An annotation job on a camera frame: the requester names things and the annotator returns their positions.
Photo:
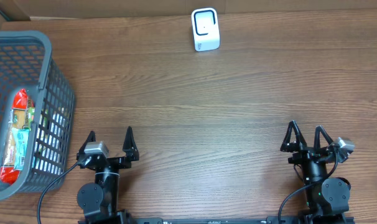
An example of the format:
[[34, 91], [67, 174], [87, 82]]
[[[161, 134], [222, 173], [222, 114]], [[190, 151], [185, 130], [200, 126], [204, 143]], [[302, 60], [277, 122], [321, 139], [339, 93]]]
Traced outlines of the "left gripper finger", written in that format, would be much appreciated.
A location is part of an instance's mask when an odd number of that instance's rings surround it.
[[95, 132], [94, 131], [90, 131], [87, 139], [85, 140], [85, 142], [82, 144], [81, 148], [79, 149], [78, 151], [78, 154], [84, 154], [84, 150], [86, 148], [86, 145], [89, 143], [89, 142], [95, 142], [96, 141], [96, 136], [95, 136]]
[[132, 127], [128, 127], [123, 144], [123, 152], [126, 153], [126, 157], [129, 159], [139, 159], [139, 151], [137, 149]]

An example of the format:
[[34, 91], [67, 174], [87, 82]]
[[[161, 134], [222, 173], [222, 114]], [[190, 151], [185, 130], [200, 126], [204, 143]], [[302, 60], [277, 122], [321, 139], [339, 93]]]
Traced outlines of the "spaghetti packet red ends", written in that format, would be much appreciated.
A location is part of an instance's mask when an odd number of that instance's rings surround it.
[[6, 132], [4, 155], [0, 167], [0, 181], [5, 184], [13, 184], [19, 177], [22, 170], [15, 170], [16, 147], [12, 135], [12, 128], [28, 129], [29, 120], [26, 115], [30, 106], [30, 97], [26, 89], [20, 89], [14, 96], [9, 114], [9, 121]]

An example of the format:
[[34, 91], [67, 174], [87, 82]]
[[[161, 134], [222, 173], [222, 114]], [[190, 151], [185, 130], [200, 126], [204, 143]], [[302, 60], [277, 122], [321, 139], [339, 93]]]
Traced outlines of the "teal snack packet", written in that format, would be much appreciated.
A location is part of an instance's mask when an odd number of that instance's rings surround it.
[[29, 130], [12, 128], [12, 135], [13, 135], [15, 147], [16, 147], [14, 169], [22, 170], [24, 168], [24, 161], [26, 157], [27, 143], [29, 139]]

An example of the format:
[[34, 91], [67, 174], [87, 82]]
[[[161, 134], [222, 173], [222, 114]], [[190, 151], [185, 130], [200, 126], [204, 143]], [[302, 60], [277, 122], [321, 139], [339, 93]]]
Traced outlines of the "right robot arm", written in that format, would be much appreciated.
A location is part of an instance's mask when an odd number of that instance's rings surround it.
[[[279, 223], [353, 223], [347, 218], [349, 211], [350, 182], [343, 177], [333, 177], [339, 164], [353, 153], [355, 144], [347, 138], [333, 140], [323, 128], [315, 128], [314, 144], [309, 146], [296, 121], [289, 122], [280, 151], [291, 153], [288, 163], [297, 174], [303, 186], [289, 194], [281, 203], [277, 221]], [[283, 217], [285, 204], [296, 195], [305, 193], [307, 210], [296, 217]]]

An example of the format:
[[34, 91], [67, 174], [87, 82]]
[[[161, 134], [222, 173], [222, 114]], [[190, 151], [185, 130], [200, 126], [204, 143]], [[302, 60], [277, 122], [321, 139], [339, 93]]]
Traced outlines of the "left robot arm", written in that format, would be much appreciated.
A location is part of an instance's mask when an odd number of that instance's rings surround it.
[[95, 172], [95, 180], [83, 185], [77, 193], [77, 204], [83, 210], [82, 223], [136, 223], [127, 210], [118, 210], [119, 171], [130, 169], [139, 160], [133, 129], [128, 127], [123, 143], [124, 156], [110, 157], [103, 141], [96, 141], [91, 131], [77, 153], [78, 166]]

